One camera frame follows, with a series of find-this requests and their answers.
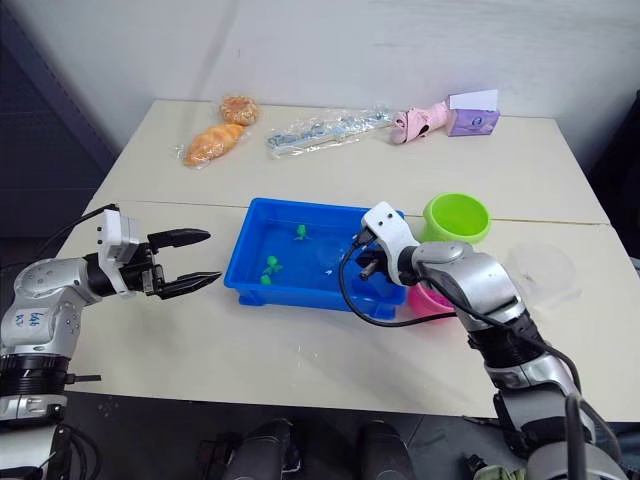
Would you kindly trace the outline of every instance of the gray wall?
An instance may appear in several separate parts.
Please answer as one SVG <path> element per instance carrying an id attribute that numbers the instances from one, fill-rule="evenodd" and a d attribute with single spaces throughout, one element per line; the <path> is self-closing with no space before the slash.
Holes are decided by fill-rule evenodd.
<path id="1" fill-rule="evenodd" d="M 153 98 L 428 106 L 497 87 L 589 168 L 640 87 L 637 0 L 6 0 L 116 147 Z"/>

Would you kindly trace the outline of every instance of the green bowl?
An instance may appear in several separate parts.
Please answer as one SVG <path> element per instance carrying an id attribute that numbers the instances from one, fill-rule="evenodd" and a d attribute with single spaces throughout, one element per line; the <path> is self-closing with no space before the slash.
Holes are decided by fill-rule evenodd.
<path id="1" fill-rule="evenodd" d="M 441 193 L 424 207 L 422 215 L 427 222 L 423 242 L 478 243 L 491 228 L 486 207 L 464 193 Z"/>

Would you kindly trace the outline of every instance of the table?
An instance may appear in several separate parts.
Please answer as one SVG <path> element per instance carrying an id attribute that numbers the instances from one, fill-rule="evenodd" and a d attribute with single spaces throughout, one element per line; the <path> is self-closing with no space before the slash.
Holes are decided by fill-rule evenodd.
<path id="1" fill-rule="evenodd" d="M 189 226 L 212 233 L 206 242 L 160 252 L 169 279 L 225 270 L 246 213 L 233 206 L 120 205 L 139 219 L 141 233 Z M 422 221 L 408 217 L 414 233 Z M 60 256 L 89 253 L 96 222 L 77 227 Z M 551 242 L 574 263 L 580 296 L 554 308 L 530 305 L 534 318 L 545 338 L 576 362 L 586 397 L 605 418 L 637 420 L 640 384 L 620 371 L 640 364 L 640 281 L 615 231 L 609 225 L 494 221 L 478 249 L 504 261 L 521 242 Z M 179 299 L 138 294 L 87 308 L 70 371 L 102 374 L 102 382 L 72 387 L 88 392 L 495 415 L 481 356 L 469 349 L 456 319 L 382 329 L 346 312 L 241 306 L 222 280 Z"/>
<path id="2" fill-rule="evenodd" d="M 175 146 L 218 123 L 208 102 L 156 101 L 96 193 L 114 200 L 246 207 L 254 197 L 368 206 L 386 200 L 420 215 L 445 191 L 479 198 L 495 219 L 609 223 L 556 122 L 503 117 L 490 136 L 436 131 L 406 145 L 388 133 L 296 157 L 270 158 L 274 128 L 323 109 L 262 107 L 249 137 L 203 170 L 183 167 Z"/>

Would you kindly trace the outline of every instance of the wrapped food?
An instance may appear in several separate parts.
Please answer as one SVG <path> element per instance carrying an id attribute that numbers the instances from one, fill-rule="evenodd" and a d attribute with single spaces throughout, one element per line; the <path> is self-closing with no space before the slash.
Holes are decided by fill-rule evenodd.
<path id="1" fill-rule="evenodd" d="M 214 158 L 231 150 L 238 143 L 242 132 L 244 127 L 235 124 L 221 124 L 207 128 L 193 139 L 183 163 L 188 167 L 206 166 Z"/>
<path id="2" fill-rule="evenodd" d="M 258 119 L 258 104 L 250 97 L 236 95 L 226 97 L 220 105 L 220 115 L 227 123 L 251 125 Z"/>

